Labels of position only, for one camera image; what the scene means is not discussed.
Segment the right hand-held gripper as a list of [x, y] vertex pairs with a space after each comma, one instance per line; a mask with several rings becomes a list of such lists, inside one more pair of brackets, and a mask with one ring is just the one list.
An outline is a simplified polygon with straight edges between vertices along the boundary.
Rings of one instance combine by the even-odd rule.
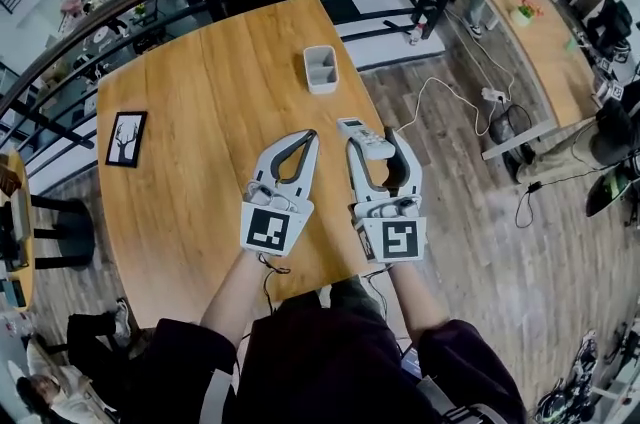
[[361, 147], [349, 139], [347, 165], [355, 202], [352, 225], [369, 263], [421, 260], [426, 244], [426, 217], [421, 214], [422, 166], [409, 143], [395, 129], [384, 128], [395, 149], [386, 160], [388, 175], [381, 192], [374, 185]]

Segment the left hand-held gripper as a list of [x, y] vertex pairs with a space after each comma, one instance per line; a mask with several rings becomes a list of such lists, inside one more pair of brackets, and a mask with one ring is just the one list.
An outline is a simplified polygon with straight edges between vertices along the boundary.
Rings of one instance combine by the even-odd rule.
[[[307, 199], [319, 146], [317, 132], [305, 129], [282, 137], [260, 154], [255, 180], [248, 183], [241, 206], [240, 245], [244, 249], [276, 257], [289, 255], [315, 209]], [[294, 174], [283, 177], [280, 166], [298, 150], [301, 154]], [[297, 197], [265, 184], [297, 187]]]

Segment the white remote control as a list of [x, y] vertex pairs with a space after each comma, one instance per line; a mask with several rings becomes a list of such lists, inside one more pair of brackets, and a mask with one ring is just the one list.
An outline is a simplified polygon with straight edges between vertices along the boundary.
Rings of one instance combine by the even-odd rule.
[[366, 159], [378, 161], [395, 155], [395, 147], [358, 118], [340, 118], [337, 128], [360, 147]]

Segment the white rectangular container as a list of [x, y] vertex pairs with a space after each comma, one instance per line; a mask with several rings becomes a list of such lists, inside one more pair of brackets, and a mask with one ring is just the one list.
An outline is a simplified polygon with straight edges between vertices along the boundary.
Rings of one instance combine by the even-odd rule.
[[335, 50], [330, 45], [307, 47], [303, 51], [303, 63], [310, 93], [333, 93], [339, 82]]

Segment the person's right forearm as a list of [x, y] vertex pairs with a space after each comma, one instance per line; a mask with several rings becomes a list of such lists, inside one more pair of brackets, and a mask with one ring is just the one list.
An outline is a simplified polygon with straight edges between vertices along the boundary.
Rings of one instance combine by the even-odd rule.
[[417, 346], [426, 331], [443, 326], [450, 318], [413, 263], [393, 264], [389, 276], [409, 338]]

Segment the person's left forearm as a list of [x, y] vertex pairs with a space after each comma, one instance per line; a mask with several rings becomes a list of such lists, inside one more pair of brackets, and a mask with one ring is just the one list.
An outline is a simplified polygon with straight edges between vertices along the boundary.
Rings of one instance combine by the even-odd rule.
[[200, 325], [238, 349], [266, 272], [267, 266], [255, 252], [242, 250], [207, 306]]

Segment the wooden table with white legs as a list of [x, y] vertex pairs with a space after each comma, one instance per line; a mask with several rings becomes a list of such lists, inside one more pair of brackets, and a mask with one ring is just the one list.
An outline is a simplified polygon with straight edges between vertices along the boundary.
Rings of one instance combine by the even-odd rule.
[[[330, 45], [339, 82], [309, 92], [307, 47]], [[107, 166], [114, 119], [147, 111], [136, 168]], [[319, 0], [288, 0], [200, 28], [103, 79], [97, 152], [104, 215], [137, 323], [199, 320], [240, 250], [241, 201], [260, 153], [314, 129], [320, 140], [314, 212], [283, 264], [260, 288], [277, 301], [367, 273], [352, 227], [353, 195], [340, 118], [383, 128]]]

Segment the black framed deer picture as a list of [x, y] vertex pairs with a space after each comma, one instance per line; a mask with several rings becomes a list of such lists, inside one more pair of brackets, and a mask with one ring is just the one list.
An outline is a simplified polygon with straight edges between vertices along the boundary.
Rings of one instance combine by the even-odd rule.
[[116, 113], [105, 158], [107, 166], [137, 167], [147, 117], [147, 111]]

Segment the person's dark purple garment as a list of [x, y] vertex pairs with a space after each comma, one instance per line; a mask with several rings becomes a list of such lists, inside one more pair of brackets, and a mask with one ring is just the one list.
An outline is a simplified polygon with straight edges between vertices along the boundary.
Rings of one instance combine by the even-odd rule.
[[342, 308], [257, 320], [232, 387], [235, 363], [215, 331], [159, 321], [122, 424], [441, 424], [386, 323]]

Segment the long wooden table white legs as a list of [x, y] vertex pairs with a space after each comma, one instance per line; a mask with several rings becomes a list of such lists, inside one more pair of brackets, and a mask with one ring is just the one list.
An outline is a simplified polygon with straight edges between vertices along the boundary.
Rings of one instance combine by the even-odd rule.
[[513, 43], [542, 99], [547, 118], [482, 152], [490, 160], [535, 138], [581, 126], [597, 111], [595, 74], [551, 0], [530, 0], [542, 15], [527, 26], [511, 18], [519, 0], [485, 0]]

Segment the white pot with flowers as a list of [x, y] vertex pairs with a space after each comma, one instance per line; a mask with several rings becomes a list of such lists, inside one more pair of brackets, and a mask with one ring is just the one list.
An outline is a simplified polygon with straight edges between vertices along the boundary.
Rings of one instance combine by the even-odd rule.
[[509, 12], [512, 21], [521, 27], [529, 25], [536, 17], [544, 15], [543, 9], [532, 0], [518, 0]]

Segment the black and green board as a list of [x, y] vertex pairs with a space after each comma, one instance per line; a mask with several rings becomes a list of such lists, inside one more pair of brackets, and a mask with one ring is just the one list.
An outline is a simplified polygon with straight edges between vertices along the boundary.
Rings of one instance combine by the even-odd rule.
[[603, 211], [631, 187], [636, 172], [630, 161], [619, 163], [601, 175], [588, 192], [585, 213], [591, 218]]

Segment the round yellow table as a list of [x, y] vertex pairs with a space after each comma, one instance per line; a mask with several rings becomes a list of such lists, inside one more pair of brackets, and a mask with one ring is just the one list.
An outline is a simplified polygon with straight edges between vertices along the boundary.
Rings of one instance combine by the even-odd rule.
[[0, 153], [0, 293], [17, 311], [34, 294], [34, 222], [28, 177], [16, 149]]

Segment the black round pedestal base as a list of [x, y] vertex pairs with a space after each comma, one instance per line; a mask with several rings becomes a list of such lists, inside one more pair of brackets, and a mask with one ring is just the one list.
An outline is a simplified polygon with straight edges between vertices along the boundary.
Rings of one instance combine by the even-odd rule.
[[35, 269], [86, 269], [92, 263], [95, 250], [94, 225], [87, 206], [79, 199], [60, 200], [37, 195], [31, 196], [31, 205], [57, 212], [52, 228], [35, 228], [33, 237], [55, 240], [59, 256], [36, 258]]

